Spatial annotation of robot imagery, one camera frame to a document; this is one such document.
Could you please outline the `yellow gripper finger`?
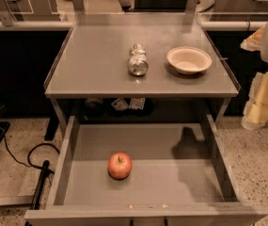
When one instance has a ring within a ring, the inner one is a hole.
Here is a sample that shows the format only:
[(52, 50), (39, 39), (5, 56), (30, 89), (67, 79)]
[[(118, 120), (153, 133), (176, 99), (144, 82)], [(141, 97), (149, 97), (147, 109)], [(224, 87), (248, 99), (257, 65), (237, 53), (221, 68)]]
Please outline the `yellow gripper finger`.
[(241, 43), (241, 48), (250, 52), (259, 51), (261, 47), (263, 30), (264, 28), (261, 27), (248, 38), (243, 40)]
[(268, 72), (256, 73), (248, 97), (241, 125), (247, 130), (257, 130), (268, 122)]

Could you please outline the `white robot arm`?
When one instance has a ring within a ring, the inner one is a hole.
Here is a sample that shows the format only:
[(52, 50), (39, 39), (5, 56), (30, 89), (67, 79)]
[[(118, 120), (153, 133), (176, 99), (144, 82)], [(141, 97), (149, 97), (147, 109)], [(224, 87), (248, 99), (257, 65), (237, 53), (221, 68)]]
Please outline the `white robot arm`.
[[(260, 58), (268, 63), (268, 22), (241, 43), (246, 51), (259, 51)], [(256, 130), (268, 122), (268, 72), (256, 73), (244, 106), (241, 125), (247, 130)]]

